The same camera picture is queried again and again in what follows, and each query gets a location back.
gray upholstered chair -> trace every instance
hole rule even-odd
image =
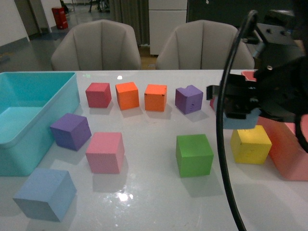
[[[223,69],[237,29],[199,20],[180,25],[167,38],[157,57],[156,69]],[[254,59],[241,42],[232,69],[254,69]]]
[[[51,57],[54,71],[139,70],[140,54],[129,25],[110,20],[79,24]]]

red cube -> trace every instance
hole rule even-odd
[[[89,107],[107,108],[111,101],[109,83],[91,83],[86,89]]]

table surface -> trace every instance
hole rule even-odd
[[[125,159],[120,174],[93,174],[85,152],[55,143],[39,167],[68,170],[77,188],[62,222],[27,218],[12,197],[27,177],[0,177],[1,231],[235,231],[218,162],[215,113],[209,101],[202,110],[184,115],[175,107],[176,88],[194,85],[204,93],[219,84],[222,71],[77,72],[80,106],[92,134],[121,132]],[[140,107],[120,111],[115,84],[135,82]],[[108,108],[89,108],[85,90],[92,82],[108,82]],[[164,112],[144,109],[148,84],[167,85]],[[225,148],[234,195],[249,231],[308,230],[308,183],[283,179],[268,157],[263,165],[236,164],[225,130]],[[211,174],[180,178],[176,136],[206,134],[214,151]]]

black cable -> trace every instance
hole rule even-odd
[[[295,116],[295,136],[298,139],[298,143],[300,144],[300,146],[305,150],[306,153],[308,153],[308,143],[307,140],[305,138],[305,136],[303,135],[302,132],[302,128],[301,128],[301,119],[302,116],[301,115],[296,115]]]
[[[236,201],[234,199],[234,195],[233,195],[233,191],[232,191],[232,187],[230,183],[230,178],[229,178],[225,146],[224,146],[224,137],[223,137],[223,111],[224,111],[223,109],[224,109],[224,98],[225,98],[227,80],[228,80],[228,76],[229,76],[233,61],[234,61],[234,57],[237,52],[237,48],[243,36],[246,36],[248,33],[248,30],[251,29],[253,24],[256,24],[256,23],[257,23],[257,11],[250,11],[249,14],[246,16],[246,18],[244,19],[241,27],[239,28],[234,38],[228,59],[225,64],[221,82],[220,82],[218,104],[217,104],[217,114],[216,114],[217,149],[218,149],[218,157],[219,157],[219,164],[220,164],[220,169],[221,169],[221,174],[222,174],[222,180],[223,180],[226,196],[228,199],[229,207],[230,207],[234,221],[239,231],[245,231],[246,228],[242,221],[241,215],[237,209]]]

teal plastic bin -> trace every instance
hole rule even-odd
[[[28,176],[54,138],[50,125],[80,102],[74,72],[0,74],[0,176]]]

